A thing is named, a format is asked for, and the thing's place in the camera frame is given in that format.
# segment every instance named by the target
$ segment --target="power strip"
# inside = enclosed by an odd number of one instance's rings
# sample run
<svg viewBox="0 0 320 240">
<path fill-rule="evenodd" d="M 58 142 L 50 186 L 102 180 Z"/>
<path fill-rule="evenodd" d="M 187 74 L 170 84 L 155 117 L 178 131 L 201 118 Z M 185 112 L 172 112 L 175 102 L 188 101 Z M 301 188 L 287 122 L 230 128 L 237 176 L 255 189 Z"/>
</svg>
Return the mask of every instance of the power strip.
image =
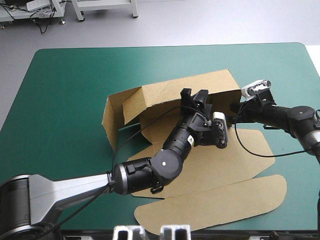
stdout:
<svg viewBox="0 0 320 240">
<path fill-rule="evenodd" d="M 26 9 L 29 12 L 50 6 L 50 0 L 33 0 L 26 3 Z"/>
</svg>

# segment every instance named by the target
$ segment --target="black cable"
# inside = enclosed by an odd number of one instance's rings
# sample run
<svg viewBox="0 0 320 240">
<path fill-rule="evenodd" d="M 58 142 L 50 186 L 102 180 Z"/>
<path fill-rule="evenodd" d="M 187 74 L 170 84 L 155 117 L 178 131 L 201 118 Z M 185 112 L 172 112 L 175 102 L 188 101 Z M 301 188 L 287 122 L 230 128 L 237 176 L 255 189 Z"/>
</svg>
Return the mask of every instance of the black cable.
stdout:
<svg viewBox="0 0 320 240">
<path fill-rule="evenodd" d="M 307 149 L 307 150 L 301 150 L 301 151 L 293 151 L 293 152 L 289 152 L 289 153 L 284 153 L 284 154 L 278 154 L 278 155 L 261 155 L 261 154 L 257 154 L 257 153 L 254 153 L 250 150 L 248 150 L 244 144 L 241 142 L 240 138 L 239 138 L 239 135 L 238 135 L 238 131 L 237 131 L 237 121 L 238 121 L 238 116 L 239 114 L 241 113 L 241 109 L 243 107 L 243 105 L 245 104 L 246 102 L 243 102 L 238 110 L 238 113 L 236 114 L 236 117 L 235 117 L 235 121 L 234 121 L 234 131 L 235 131 L 235 135 L 236 135 L 236 138 L 238 139 L 239 141 L 239 144 L 241 145 L 241 147 L 246 150 L 248 153 L 254 155 L 254 156 L 257 156 L 257 157 L 261 157 L 261 158 L 276 158 L 276 157 L 284 157 L 284 156 L 289 156 L 289 155 L 294 155 L 294 154 L 302 154 L 302 153 L 305 153 L 305 152 L 309 152 L 311 151 L 311 149 Z"/>
<path fill-rule="evenodd" d="M 51 13 L 50 16 L 49 16 L 48 22 L 47 22 L 47 24 L 45 25 L 44 30 L 41 28 L 41 25 L 40 25 L 39 22 L 36 22 L 34 19 L 31 18 L 31 17 L 32 17 L 33 15 L 35 15 L 36 13 L 37 13 L 37 12 L 34 12 L 33 14 L 31 14 L 30 17 L 29 17 L 29 19 L 30 19 L 35 25 L 38 26 L 38 28 L 39 28 L 39 30 L 40 30 L 40 33 L 41 33 L 41 34 L 44 34 L 44 33 L 47 31 L 48 26 L 51 25 L 51 21 L 52 21 L 53 17 L 55 16 L 55 13 L 56 13 L 56 8 L 53 8 L 53 9 L 52 9 L 52 13 Z"/>
<path fill-rule="evenodd" d="M 150 125 L 154 124 L 156 121 L 158 121 L 159 119 L 161 119 L 164 115 L 168 114 L 169 112 L 175 110 L 175 109 L 178 109 L 178 108 L 181 108 L 181 109 L 189 109 L 189 110 L 192 110 L 194 112 L 197 112 L 199 114 L 201 114 L 203 117 L 205 117 L 207 120 L 209 120 L 207 118 L 207 116 L 205 116 L 203 114 L 203 112 L 197 110 L 197 109 L 194 109 L 193 107 L 190 107 L 190 106 L 175 106 L 171 109 L 169 109 L 168 111 L 164 112 L 163 114 L 161 114 L 160 116 L 158 116 L 155 120 L 153 120 L 152 122 L 150 122 L 149 124 L 147 124 L 146 126 L 144 126 L 143 128 L 141 128 L 139 131 L 137 131 L 135 134 L 133 134 L 131 137 L 129 137 L 124 143 L 122 143 L 115 151 L 114 151 L 114 155 L 112 157 L 112 175 L 114 174 L 114 169 L 115 169 L 115 166 L 116 166 L 116 160 L 115 160 L 115 157 L 116 155 L 118 154 L 119 150 L 124 146 L 126 145 L 131 139 L 133 139 L 136 135 L 138 135 L 139 133 L 141 133 L 143 130 L 145 130 L 147 127 L 149 127 Z"/>
<path fill-rule="evenodd" d="M 16 20 L 11 14 L 10 12 L 6 9 L 6 7 L 4 5 L 1 5 L 3 7 L 3 9 L 9 14 L 9 16 L 13 19 Z"/>
<path fill-rule="evenodd" d="M 87 207 L 89 204 L 91 204 L 97 197 L 99 197 L 108 187 L 109 185 L 105 185 L 98 193 L 96 193 L 94 195 L 93 198 L 91 198 L 88 202 L 86 202 L 84 205 L 82 205 L 81 207 L 79 207 L 76 211 L 74 211 L 72 214 L 70 214 L 68 217 L 66 217 L 65 219 L 63 219 L 61 222 L 59 222 L 58 224 L 56 224 L 54 227 L 50 228 L 49 230 L 45 231 L 44 233 L 42 233 L 39 236 L 36 236 L 35 238 L 31 239 L 31 240 L 38 240 L 40 238 L 42 238 L 43 236 L 53 232 L 54 230 L 58 229 L 61 227 L 62 224 L 64 224 L 65 222 L 69 221 L 71 218 L 73 218 L 76 214 L 78 214 L 81 210 L 83 210 L 85 207 Z"/>
</svg>

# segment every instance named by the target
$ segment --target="white table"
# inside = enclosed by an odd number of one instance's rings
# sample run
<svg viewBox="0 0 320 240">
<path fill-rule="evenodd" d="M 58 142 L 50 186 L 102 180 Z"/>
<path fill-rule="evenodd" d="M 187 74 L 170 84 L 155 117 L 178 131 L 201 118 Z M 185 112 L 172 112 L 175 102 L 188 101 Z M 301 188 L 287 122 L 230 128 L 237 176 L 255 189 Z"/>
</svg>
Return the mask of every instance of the white table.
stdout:
<svg viewBox="0 0 320 240">
<path fill-rule="evenodd" d="M 84 11 L 118 9 L 128 5 L 132 7 L 132 16 L 138 17 L 137 0 L 72 0 L 79 21 L 84 21 Z"/>
</svg>

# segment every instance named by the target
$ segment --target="cardboard box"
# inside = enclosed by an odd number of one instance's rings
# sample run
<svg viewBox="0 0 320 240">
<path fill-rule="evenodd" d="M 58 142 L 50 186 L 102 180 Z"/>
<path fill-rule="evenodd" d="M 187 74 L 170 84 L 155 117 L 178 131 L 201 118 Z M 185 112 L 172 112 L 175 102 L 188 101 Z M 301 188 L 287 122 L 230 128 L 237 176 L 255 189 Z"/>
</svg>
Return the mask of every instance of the cardboard box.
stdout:
<svg viewBox="0 0 320 240">
<path fill-rule="evenodd" d="M 239 86 L 228 70 L 157 82 L 109 95 L 102 125 L 112 148 L 116 147 L 119 129 L 139 122 L 143 128 L 168 109 L 179 106 L 183 88 L 192 89 L 193 94 L 208 89 L 207 102 L 213 104 L 214 111 L 224 112 L 228 117 L 233 115 L 229 105 L 241 98 Z M 142 131 L 142 135 L 152 144 L 165 141 L 179 113 L 179 109 L 168 113 Z"/>
<path fill-rule="evenodd" d="M 119 129 L 140 123 L 143 128 L 172 107 L 180 105 L 180 92 L 192 89 L 195 94 L 207 89 L 207 103 L 227 118 L 234 113 L 230 104 L 240 101 L 241 90 L 228 70 L 208 72 L 112 94 L 105 106 L 102 124 L 112 148 L 116 149 Z M 142 131 L 151 146 L 129 160 L 153 157 L 167 139 L 180 117 L 172 111 Z M 252 151 L 271 155 L 272 151 L 258 130 L 239 129 L 239 135 Z M 237 221 L 267 213 L 277 208 L 287 192 L 286 180 L 279 175 L 252 179 L 271 166 L 274 158 L 250 155 L 238 143 L 235 132 L 229 129 L 227 148 L 193 147 L 184 161 L 181 174 L 158 194 L 148 189 L 136 192 L 137 197 L 162 198 L 139 206 L 135 218 L 147 231 L 158 234 L 165 224 L 188 224 L 192 230 Z M 262 191 L 276 192 L 273 198 L 263 198 Z"/>
</svg>

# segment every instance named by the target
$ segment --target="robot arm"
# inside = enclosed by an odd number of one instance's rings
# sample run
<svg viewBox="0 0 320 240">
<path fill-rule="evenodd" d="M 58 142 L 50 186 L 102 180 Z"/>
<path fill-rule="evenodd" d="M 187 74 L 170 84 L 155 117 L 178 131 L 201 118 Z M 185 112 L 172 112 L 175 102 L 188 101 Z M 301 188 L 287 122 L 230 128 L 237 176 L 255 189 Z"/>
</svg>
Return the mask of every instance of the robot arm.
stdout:
<svg viewBox="0 0 320 240">
<path fill-rule="evenodd" d="M 158 193 L 182 171 L 193 146 L 225 148 L 225 115 L 212 112 L 208 90 L 191 96 L 181 92 L 180 120 L 154 157 L 119 163 L 113 174 L 51 181 L 40 175 L 19 175 L 0 185 L 0 240 L 31 240 L 52 228 L 63 209 L 92 199 L 102 190 L 121 195 L 151 188 Z M 41 240 L 60 240 L 59 231 Z"/>
<path fill-rule="evenodd" d="M 246 101 L 231 106 L 235 113 L 240 110 L 232 123 L 261 123 L 265 129 L 282 129 L 319 161 L 320 120 L 316 111 L 309 106 L 277 106 L 270 87 L 268 80 L 258 80 L 243 87 L 241 93 Z"/>
</svg>

